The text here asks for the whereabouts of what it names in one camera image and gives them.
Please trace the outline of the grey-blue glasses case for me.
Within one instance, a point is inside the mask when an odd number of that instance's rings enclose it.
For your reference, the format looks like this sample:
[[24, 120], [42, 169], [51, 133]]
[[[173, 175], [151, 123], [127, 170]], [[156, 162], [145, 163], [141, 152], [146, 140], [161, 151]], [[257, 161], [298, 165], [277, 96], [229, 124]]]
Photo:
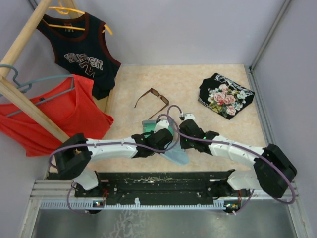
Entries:
[[[144, 121], [142, 121], [143, 133], [151, 132], [151, 131], [154, 132], [155, 125], [156, 125], [156, 123], [157, 123], [158, 121], [159, 121], [159, 120], [144, 120]], [[174, 135], [173, 128], [172, 128], [171, 125], [169, 126], [168, 130], [169, 130], [169, 132], [170, 132], [172, 135]]]

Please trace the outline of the light blue cleaning cloth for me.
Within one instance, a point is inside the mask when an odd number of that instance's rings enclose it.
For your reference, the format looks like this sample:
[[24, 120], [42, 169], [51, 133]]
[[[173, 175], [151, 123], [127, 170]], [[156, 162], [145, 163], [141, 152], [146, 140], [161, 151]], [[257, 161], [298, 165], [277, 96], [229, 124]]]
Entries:
[[185, 165], [185, 164], [188, 164], [190, 163], [190, 158], [188, 156], [188, 154], [186, 153], [186, 151], [184, 149], [182, 149], [181, 147], [179, 147], [179, 145], [173, 147], [172, 149], [164, 152], [164, 153], [161, 153], [161, 155], [178, 164], [178, 165]]

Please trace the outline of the brown sunglasses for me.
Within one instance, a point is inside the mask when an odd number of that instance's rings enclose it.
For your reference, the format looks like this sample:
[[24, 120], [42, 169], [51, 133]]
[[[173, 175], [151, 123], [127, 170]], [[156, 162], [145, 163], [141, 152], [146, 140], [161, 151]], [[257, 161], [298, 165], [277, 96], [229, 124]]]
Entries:
[[148, 119], [154, 119], [169, 105], [170, 101], [165, 95], [154, 88], [150, 88], [138, 96], [134, 105], [134, 112], [148, 115]]

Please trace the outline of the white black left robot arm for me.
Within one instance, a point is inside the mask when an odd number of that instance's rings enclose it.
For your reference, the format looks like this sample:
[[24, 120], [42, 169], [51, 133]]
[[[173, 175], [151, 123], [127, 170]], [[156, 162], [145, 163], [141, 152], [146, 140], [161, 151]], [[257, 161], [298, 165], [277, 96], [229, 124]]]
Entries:
[[97, 173], [87, 167], [90, 162], [121, 157], [146, 158], [165, 152], [172, 141], [173, 135], [166, 128], [121, 140], [90, 139], [78, 133], [61, 144], [52, 156], [59, 180], [72, 180], [96, 197], [102, 193], [103, 184], [99, 182]]

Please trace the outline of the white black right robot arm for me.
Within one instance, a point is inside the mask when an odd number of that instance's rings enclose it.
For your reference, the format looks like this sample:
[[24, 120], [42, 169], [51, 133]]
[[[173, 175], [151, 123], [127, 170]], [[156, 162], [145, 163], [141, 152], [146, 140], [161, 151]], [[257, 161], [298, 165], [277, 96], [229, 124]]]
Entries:
[[221, 184], [221, 190], [227, 196], [233, 196], [242, 189], [261, 189], [279, 199], [297, 175], [295, 166], [275, 144], [267, 147], [248, 146], [214, 131], [204, 132], [193, 119], [184, 120], [179, 131], [181, 148], [193, 148], [249, 167], [248, 171], [234, 170]]

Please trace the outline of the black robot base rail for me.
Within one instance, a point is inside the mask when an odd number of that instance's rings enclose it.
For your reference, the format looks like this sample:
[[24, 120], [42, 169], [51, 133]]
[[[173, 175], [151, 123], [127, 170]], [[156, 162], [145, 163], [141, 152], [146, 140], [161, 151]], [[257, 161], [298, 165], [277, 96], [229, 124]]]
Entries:
[[89, 199], [94, 214], [102, 209], [215, 209], [227, 213], [241, 208], [248, 189], [235, 191], [226, 172], [108, 172], [97, 175], [99, 185], [86, 190], [72, 182], [67, 203]]

